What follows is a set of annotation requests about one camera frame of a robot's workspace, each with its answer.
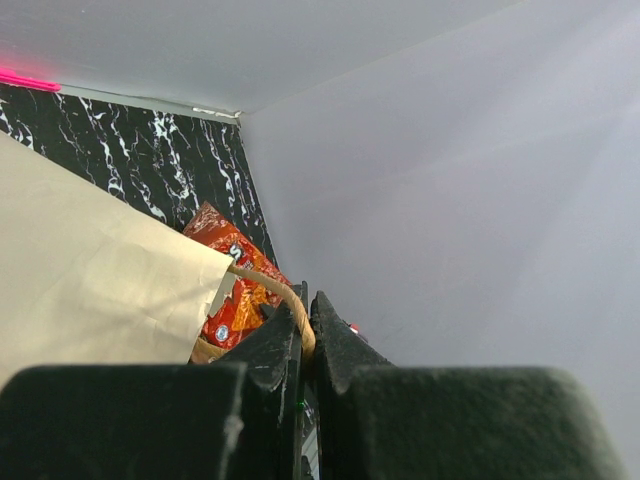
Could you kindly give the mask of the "brown paper bag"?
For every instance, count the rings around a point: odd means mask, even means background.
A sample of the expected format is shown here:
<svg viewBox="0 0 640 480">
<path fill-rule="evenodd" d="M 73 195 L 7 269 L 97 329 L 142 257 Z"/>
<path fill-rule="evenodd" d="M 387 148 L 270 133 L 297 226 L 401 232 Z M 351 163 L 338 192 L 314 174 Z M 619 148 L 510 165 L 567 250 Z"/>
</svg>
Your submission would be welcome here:
<svg viewBox="0 0 640 480">
<path fill-rule="evenodd" d="M 2 136 L 3 381 L 36 366 L 206 363 L 206 316 L 238 277 L 285 301 L 310 358 L 315 335 L 289 286 Z"/>
</svg>

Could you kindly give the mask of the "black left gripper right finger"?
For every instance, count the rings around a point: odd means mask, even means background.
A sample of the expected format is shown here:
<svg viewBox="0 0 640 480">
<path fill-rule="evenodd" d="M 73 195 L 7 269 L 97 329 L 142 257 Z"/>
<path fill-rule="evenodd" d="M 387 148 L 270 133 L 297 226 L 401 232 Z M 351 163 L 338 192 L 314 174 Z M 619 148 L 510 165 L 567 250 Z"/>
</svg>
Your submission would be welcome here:
<svg viewBox="0 0 640 480">
<path fill-rule="evenodd" d="M 316 336 L 325 479 L 623 479 L 585 389 L 539 367 L 399 367 L 323 293 Z"/>
</svg>

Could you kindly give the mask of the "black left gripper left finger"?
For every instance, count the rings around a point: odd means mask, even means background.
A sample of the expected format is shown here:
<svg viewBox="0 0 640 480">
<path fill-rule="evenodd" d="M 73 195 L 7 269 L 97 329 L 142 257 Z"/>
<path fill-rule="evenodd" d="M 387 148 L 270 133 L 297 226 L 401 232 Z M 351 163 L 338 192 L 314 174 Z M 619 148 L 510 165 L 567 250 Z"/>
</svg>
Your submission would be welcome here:
<svg viewBox="0 0 640 480">
<path fill-rule="evenodd" d="M 290 309 L 209 365 L 38 366 L 1 392 L 5 479 L 298 479 L 303 385 Z"/>
</svg>

